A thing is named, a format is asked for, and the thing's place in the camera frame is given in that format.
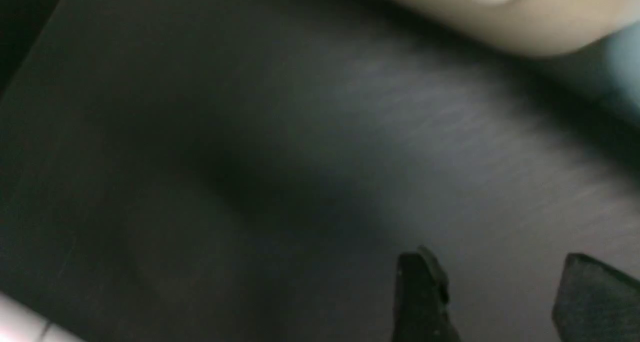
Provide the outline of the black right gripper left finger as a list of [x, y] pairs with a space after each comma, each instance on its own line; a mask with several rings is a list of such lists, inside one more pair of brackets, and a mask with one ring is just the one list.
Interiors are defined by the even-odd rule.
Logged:
[[397, 257], [393, 342], [459, 342], [450, 319], [450, 279], [435, 254], [420, 245]]

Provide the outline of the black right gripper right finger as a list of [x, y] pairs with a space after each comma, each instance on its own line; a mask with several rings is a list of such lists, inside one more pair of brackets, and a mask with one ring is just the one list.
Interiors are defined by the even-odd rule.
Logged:
[[638, 342], [640, 282], [588, 254], [567, 254], [551, 319], [562, 342]]

